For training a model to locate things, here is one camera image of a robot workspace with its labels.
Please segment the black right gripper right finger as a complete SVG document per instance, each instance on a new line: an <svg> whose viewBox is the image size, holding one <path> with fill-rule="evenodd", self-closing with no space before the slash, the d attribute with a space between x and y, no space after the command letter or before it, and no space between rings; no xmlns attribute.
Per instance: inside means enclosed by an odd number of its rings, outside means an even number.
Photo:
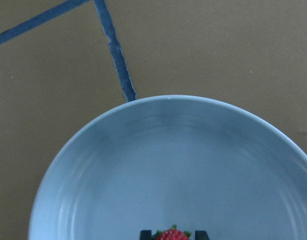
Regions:
<svg viewBox="0 0 307 240"><path fill-rule="evenodd" d="M205 230L196 230L194 233L195 240L210 240L208 233Z"/></svg>

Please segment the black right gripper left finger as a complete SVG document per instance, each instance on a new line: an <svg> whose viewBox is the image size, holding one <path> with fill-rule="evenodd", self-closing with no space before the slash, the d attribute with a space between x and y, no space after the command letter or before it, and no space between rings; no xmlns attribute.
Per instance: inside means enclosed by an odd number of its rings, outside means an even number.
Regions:
<svg viewBox="0 0 307 240"><path fill-rule="evenodd" d="M153 235L151 230L141 230L139 234L139 240L152 240Z"/></svg>

